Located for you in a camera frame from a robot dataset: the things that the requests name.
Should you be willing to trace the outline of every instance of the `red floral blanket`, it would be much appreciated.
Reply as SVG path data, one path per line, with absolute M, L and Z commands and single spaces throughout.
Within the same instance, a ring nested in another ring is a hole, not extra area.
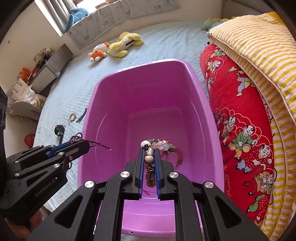
M 261 226 L 276 178 L 272 116 L 253 82 L 219 47 L 205 48 L 200 67 L 221 143 L 225 193 Z

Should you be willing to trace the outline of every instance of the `silver screw head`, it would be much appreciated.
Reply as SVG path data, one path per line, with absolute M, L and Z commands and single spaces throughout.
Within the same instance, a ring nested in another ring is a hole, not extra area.
M 122 173 L 120 173 L 121 177 L 129 177 L 130 173 L 128 171 L 123 171 Z
M 86 188 L 92 188 L 94 186 L 94 182 L 93 181 L 86 181 L 84 186 Z
M 171 178 L 177 178 L 177 177 L 179 176 L 179 173 L 177 173 L 177 172 L 171 172 L 171 173 L 169 174 L 169 176 L 170 176 Z
M 212 182 L 205 182 L 205 187 L 206 188 L 213 188 L 214 187 L 214 183 L 212 183 Z

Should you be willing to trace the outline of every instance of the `folded blanket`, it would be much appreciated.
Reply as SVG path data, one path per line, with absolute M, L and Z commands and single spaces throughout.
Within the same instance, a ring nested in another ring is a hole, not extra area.
M 250 77 L 262 94 L 274 122 L 274 201 L 261 230 L 277 240 L 296 208 L 296 42 L 275 13 L 236 17 L 208 33 Z

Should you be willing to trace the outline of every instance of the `blue plush toy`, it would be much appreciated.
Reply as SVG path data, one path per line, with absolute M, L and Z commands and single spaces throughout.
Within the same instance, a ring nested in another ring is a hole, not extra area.
M 216 26 L 218 26 L 218 25 L 220 25 L 222 23 L 225 23 L 225 22 L 226 21 L 221 21 L 221 22 L 218 22 L 218 23 L 214 23 L 211 28 L 214 28 L 214 27 L 216 27 Z
M 71 8 L 70 11 L 73 12 L 73 14 L 70 14 L 68 24 L 65 28 L 65 32 L 67 32 L 73 26 L 74 23 L 78 22 L 83 17 L 89 15 L 89 12 L 85 8 L 74 7 Z

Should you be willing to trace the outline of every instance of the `charm pendant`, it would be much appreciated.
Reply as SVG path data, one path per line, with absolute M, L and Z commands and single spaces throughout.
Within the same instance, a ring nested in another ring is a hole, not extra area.
M 148 165 L 146 170 L 146 184 L 148 187 L 153 188 L 156 186 L 154 166 Z

